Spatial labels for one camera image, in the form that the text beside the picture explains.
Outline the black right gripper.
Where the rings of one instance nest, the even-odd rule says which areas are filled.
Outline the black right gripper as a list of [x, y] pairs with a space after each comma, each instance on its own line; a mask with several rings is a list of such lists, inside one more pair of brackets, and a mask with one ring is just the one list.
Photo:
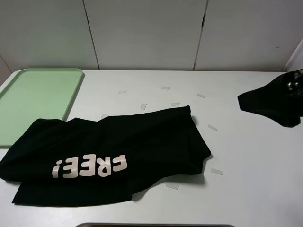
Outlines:
[[240, 109], [293, 128], [303, 116], [303, 69], [287, 72], [267, 85], [238, 96]]

